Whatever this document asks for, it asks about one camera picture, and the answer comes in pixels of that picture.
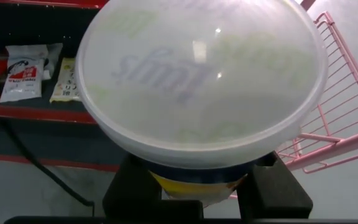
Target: plastic lid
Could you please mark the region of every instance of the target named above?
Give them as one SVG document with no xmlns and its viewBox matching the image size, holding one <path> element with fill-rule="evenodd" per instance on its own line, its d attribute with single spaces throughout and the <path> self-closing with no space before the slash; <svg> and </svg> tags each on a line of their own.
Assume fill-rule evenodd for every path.
<svg viewBox="0 0 358 224">
<path fill-rule="evenodd" d="M 306 114 L 325 60 L 294 1 L 110 0 L 83 37 L 76 73 L 105 131 L 202 151 L 262 139 Z"/>
</svg>

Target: wire basket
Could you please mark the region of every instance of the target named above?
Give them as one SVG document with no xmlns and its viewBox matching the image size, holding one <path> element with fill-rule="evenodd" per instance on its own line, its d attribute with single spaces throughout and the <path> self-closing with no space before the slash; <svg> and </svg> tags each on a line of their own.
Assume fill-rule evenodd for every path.
<svg viewBox="0 0 358 224">
<path fill-rule="evenodd" d="M 276 151 L 307 174 L 358 159 L 358 64 L 328 12 L 314 22 L 328 52 L 328 80 L 302 134 Z"/>
</svg>

